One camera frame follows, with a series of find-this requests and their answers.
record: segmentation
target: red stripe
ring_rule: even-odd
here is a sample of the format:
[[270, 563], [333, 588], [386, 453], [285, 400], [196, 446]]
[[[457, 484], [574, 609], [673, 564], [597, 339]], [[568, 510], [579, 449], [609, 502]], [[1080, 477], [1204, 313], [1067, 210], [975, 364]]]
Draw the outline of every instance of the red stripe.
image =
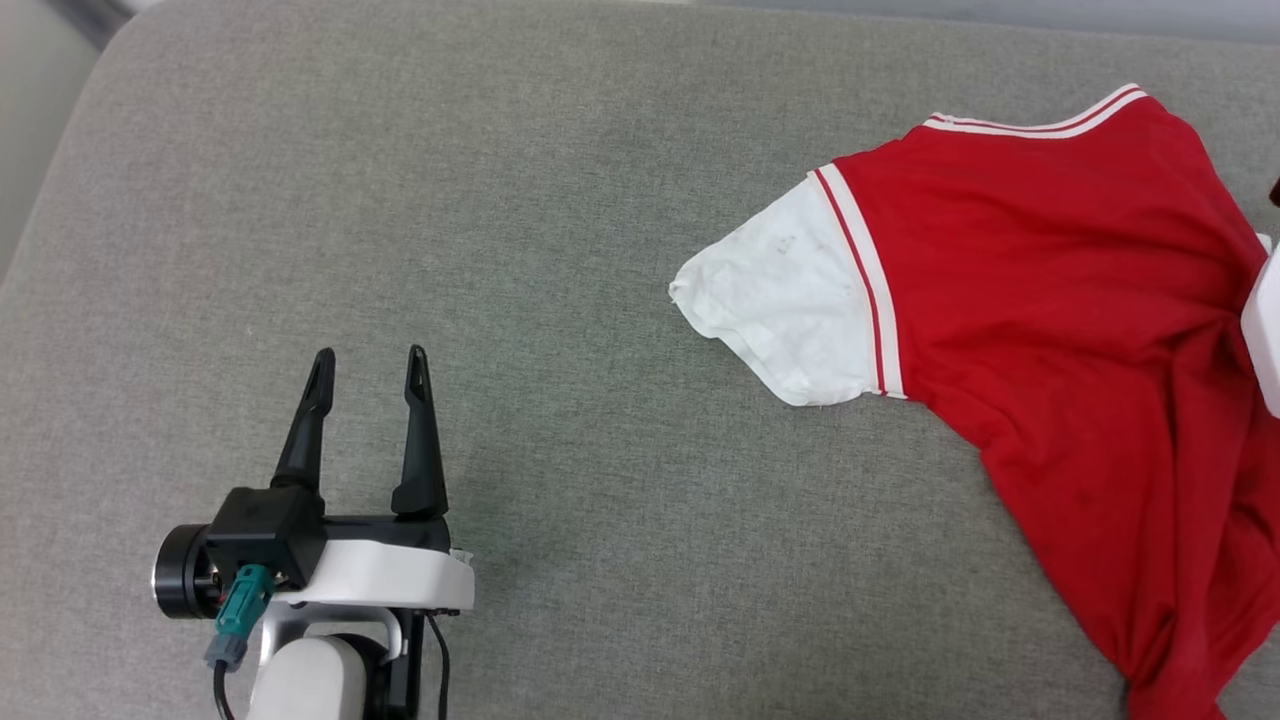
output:
[[884, 361], [881, 359], [879, 310], [876, 309], [876, 293], [872, 291], [870, 281], [867, 279], [867, 269], [863, 268], [863, 258], [858, 254], [858, 246], [854, 245], [854, 234], [849, 232], [849, 224], [845, 223], [845, 214], [840, 211], [840, 205], [836, 204], [836, 196], [832, 195], [831, 186], [827, 184], [827, 178], [822, 177], [822, 168], [814, 170], [813, 174], [818, 176], [818, 182], [827, 191], [827, 201], [831, 202], [831, 209], [836, 211], [836, 219], [840, 220], [840, 229], [845, 231], [845, 242], [849, 243], [849, 250], [854, 254], [854, 263], [858, 264], [858, 274], [863, 277], [863, 287], [867, 288], [867, 299], [872, 304], [872, 329], [876, 334], [876, 380], [879, 383], [881, 395], [888, 395], [888, 391], [884, 389]]
[[1116, 95], [1115, 97], [1111, 99], [1110, 102], [1107, 102], [1106, 105], [1103, 105], [1103, 106], [1098, 108], [1097, 110], [1089, 113], [1088, 115], [1080, 118], [1079, 120], [1075, 120], [1075, 122], [1065, 124], [1065, 126], [1051, 127], [1051, 128], [1030, 128], [1030, 127], [1018, 127], [1018, 126], [1002, 126], [1002, 124], [998, 124], [998, 123], [991, 123], [991, 122], [983, 122], [983, 120], [948, 120], [946, 118], [940, 118], [938, 115], [933, 115], [933, 118], [937, 119], [937, 120], [941, 120], [943, 123], [952, 124], [952, 126], [982, 127], [982, 128], [995, 128], [995, 129], [1012, 129], [1012, 131], [1018, 131], [1018, 132], [1061, 132], [1061, 131], [1065, 131], [1065, 129], [1071, 129], [1071, 128], [1083, 126], [1084, 123], [1087, 123], [1087, 122], [1092, 120], [1093, 118], [1098, 117], [1100, 114], [1105, 113], [1108, 108], [1111, 108], [1116, 102], [1124, 100], [1125, 97], [1133, 95], [1134, 92], [1142, 92], [1142, 88], [1140, 87], [1132, 87], [1126, 92], [1124, 92], [1121, 95]]

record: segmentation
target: white object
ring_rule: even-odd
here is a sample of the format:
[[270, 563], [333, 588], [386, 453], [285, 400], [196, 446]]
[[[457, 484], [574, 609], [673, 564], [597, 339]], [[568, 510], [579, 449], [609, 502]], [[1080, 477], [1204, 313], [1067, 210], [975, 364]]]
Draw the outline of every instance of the white object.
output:
[[872, 299], [817, 173], [685, 263], [669, 293], [783, 402], [878, 391]]
[[266, 670], [275, 667], [280, 653], [303, 639], [315, 623], [381, 625], [387, 630], [383, 662], [390, 662], [408, 652], [390, 607], [471, 610], [475, 571], [467, 565], [470, 560], [471, 553], [461, 550], [439, 552], [369, 539], [326, 542], [307, 587], [275, 593], [266, 606], [253, 707], [259, 693], [265, 692]]
[[[1271, 246], [1270, 238], [1260, 234], [1258, 240]], [[1280, 418], [1280, 264], [1275, 254], [1262, 265], [1253, 283], [1253, 292], [1240, 315], [1240, 328], [1267, 411]]]
[[329, 541], [307, 587], [271, 602], [471, 610], [475, 571], [448, 552], [367, 539]]
[[259, 673], [248, 720], [360, 720], [365, 662], [349, 644], [302, 638], [275, 653]]

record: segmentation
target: couch cushion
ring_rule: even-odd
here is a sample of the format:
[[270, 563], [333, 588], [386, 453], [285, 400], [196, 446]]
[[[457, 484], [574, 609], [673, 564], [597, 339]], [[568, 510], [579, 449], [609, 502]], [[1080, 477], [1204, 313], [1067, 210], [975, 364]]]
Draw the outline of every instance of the couch cushion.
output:
[[[787, 407], [666, 283], [933, 110], [1046, 123], [1129, 81], [1275, 231], [1277, 63], [658, 5], [169, 0], [96, 68], [0, 287], [6, 716], [206, 712], [210, 625], [155, 609], [160, 539], [266, 482], [326, 345], [325, 497], [384, 511], [412, 342], [476, 553], [476, 611], [444, 623], [457, 716], [1123, 716], [973, 448], [918, 405]], [[1275, 639], [1222, 706], [1274, 716]]]

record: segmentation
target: sleeve trim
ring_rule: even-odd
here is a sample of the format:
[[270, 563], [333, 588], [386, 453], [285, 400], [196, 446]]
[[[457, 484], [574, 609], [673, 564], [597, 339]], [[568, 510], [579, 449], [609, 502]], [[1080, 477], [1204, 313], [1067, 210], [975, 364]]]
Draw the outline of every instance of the sleeve trim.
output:
[[827, 164], [812, 173], [822, 183], [831, 202], [832, 213], [840, 223], [849, 242], [849, 250], [858, 264], [863, 284], [868, 288], [872, 306], [872, 327], [876, 329], [876, 375], [879, 393], [890, 397], [906, 398], [902, 387], [902, 365], [899, 356], [897, 315], [893, 313], [893, 299], [888, 292], [888, 281], [879, 252], [872, 240], [867, 219], [863, 218], [858, 201], [854, 200], [849, 183], [835, 164]]

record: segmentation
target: teal connector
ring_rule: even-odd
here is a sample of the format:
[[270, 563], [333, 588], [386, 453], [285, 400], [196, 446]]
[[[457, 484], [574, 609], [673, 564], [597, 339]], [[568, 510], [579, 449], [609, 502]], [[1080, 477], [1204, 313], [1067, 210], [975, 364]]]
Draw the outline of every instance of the teal connector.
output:
[[266, 612], [266, 603], [271, 601], [274, 592], [275, 580], [266, 568], [261, 565], [241, 568], [236, 574], [236, 582], [232, 583], [232, 591], [227, 593], [227, 602], [214, 620], [218, 635], [205, 651], [205, 661], [210, 667], [225, 662], [228, 671], [234, 673], [239, 669], [248, 651], [248, 635]]

